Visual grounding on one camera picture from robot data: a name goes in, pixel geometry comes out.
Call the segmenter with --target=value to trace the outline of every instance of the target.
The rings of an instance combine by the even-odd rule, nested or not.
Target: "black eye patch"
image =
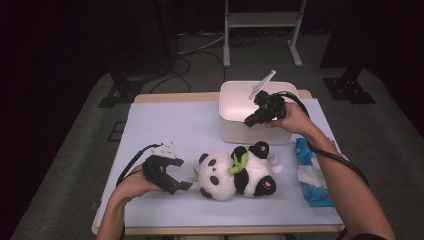
[[[211,183],[213,184],[213,185],[218,185],[219,184],[219,180],[218,180],[218,178],[217,177],[215,177],[215,176],[211,176],[210,178],[209,178],[210,180],[211,180]]]
[[[215,163],[216,163],[216,160],[215,159],[212,159],[209,163],[208,163],[208,166],[210,167],[210,166],[213,166],[213,165],[215,165]]]

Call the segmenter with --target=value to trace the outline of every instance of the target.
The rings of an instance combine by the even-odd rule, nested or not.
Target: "stuffed panda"
[[[203,154],[199,159],[198,181],[206,198],[230,200],[237,192],[246,197],[272,195],[276,183],[268,162],[269,145],[238,146],[231,154]]]

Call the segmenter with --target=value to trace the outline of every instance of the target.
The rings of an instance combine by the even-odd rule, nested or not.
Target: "person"
[[[281,127],[305,137],[317,149],[341,156],[325,134],[295,103],[285,103],[286,117],[268,122],[268,128]],[[396,239],[377,198],[367,184],[345,165],[316,154],[334,206],[350,239]],[[113,191],[97,234],[97,239],[119,239],[124,226],[125,205],[149,191],[162,191],[149,182],[137,166]]]

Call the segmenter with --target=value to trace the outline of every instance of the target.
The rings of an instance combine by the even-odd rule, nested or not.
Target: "gray carpet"
[[[352,105],[333,101],[322,78],[338,77],[344,69],[319,69],[328,35],[301,35],[298,51],[304,66],[294,67],[286,46],[289,35],[252,38],[249,47],[231,48],[231,68],[225,80],[260,80],[276,70],[274,81],[293,83],[318,98],[344,154],[367,175],[399,239],[424,236],[424,141],[391,99],[383,83],[367,70],[359,76],[376,104]],[[189,50],[210,38],[183,37],[180,49]],[[222,47],[208,52],[222,59]],[[190,70],[183,75],[192,92],[219,91],[224,69],[209,54],[185,57]],[[177,72],[187,69],[178,61]],[[149,93],[161,80],[147,83]],[[118,148],[108,142],[115,122],[125,121],[129,104],[99,108],[112,87],[108,74],[99,79],[58,152],[48,174],[12,239],[94,239],[91,225]],[[187,92],[183,79],[157,87],[154,93]],[[297,239],[335,239],[336,233],[294,234]]]

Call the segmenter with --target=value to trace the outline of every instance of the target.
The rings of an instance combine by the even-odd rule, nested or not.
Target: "white box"
[[[229,143],[255,144],[265,141],[270,145],[283,145],[290,141],[291,133],[282,128],[266,128],[264,124],[248,127],[244,124],[250,114],[259,106],[249,99],[252,87],[259,81],[227,81],[221,86],[219,115],[221,116],[221,137]],[[268,82],[262,89],[269,94],[287,91],[297,97],[296,87],[287,82]]]

